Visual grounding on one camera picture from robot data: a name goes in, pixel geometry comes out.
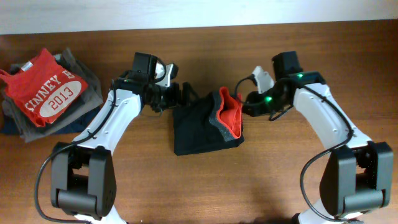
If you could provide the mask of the black leggings with red waistband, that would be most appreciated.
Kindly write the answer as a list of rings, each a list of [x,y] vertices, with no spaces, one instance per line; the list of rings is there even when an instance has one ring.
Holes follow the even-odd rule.
[[[188,106],[173,110],[174,153],[200,154],[238,147],[244,142],[242,94],[225,86]]]

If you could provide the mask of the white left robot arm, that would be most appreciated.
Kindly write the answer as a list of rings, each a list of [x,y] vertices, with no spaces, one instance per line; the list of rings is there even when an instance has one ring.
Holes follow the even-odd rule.
[[[88,127],[71,143],[58,142],[45,163],[51,165],[50,199],[72,216],[69,223],[124,223],[114,201],[117,185],[113,154],[132,120],[145,105],[163,112],[183,104],[178,67],[160,59],[136,61],[112,80],[108,97]]]

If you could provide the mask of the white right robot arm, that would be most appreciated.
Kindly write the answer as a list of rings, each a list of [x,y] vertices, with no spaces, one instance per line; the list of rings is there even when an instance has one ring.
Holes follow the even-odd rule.
[[[269,121],[295,108],[309,122],[324,151],[311,158],[300,173],[300,190],[308,210],[293,223],[359,223],[359,216],[388,206],[394,155],[386,142],[374,142],[347,117],[319,72],[291,69],[276,80],[256,66],[248,76],[257,90],[244,102],[250,116]],[[328,156],[320,181],[320,199],[311,203],[304,177],[316,160]]]

